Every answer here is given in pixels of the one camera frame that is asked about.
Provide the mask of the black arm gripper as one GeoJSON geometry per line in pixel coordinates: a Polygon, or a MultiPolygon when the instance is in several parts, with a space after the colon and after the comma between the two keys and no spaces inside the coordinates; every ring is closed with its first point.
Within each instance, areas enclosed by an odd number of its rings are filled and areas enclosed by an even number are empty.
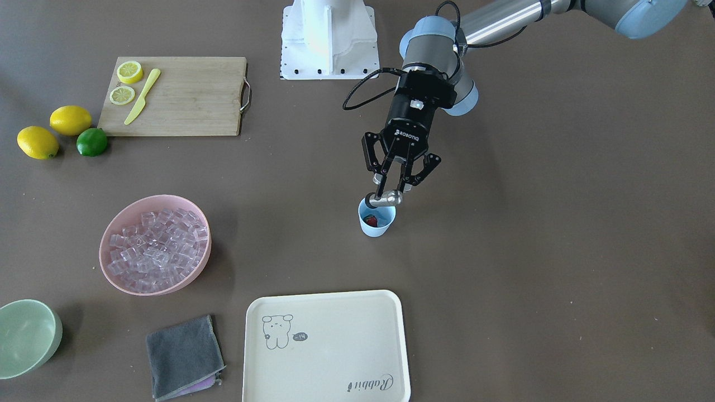
{"type": "Polygon", "coordinates": [[[436,71],[400,73],[385,127],[366,132],[362,139],[366,168],[378,178],[378,197],[390,191],[385,186],[392,163],[400,163],[395,189],[401,193],[422,183],[439,165],[440,157],[429,152],[427,140],[436,110],[454,106],[455,100],[454,85],[436,71]]]}

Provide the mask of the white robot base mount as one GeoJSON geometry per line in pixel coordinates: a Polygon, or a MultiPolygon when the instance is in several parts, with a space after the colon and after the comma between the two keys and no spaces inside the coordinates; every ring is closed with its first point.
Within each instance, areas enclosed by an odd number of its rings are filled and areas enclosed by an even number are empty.
{"type": "Polygon", "coordinates": [[[294,1],[281,39],[284,80],[360,80],[380,64],[375,10],[363,1],[294,1]]]}

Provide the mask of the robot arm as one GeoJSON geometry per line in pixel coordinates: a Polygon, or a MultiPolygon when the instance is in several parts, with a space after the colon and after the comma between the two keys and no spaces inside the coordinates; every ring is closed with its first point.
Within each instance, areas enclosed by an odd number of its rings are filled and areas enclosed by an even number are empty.
{"type": "Polygon", "coordinates": [[[526,26],[549,15],[580,10],[629,39],[643,39],[668,25],[685,1],[495,1],[454,20],[439,11],[421,18],[400,43],[403,65],[383,67],[370,77],[398,77],[385,127],[366,132],[363,152],[376,191],[365,197],[368,208],[395,207],[418,186],[441,158],[428,150],[432,120],[438,109],[462,116],[479,94],[463,64],[472,49],[503,44],[526,26]]]}

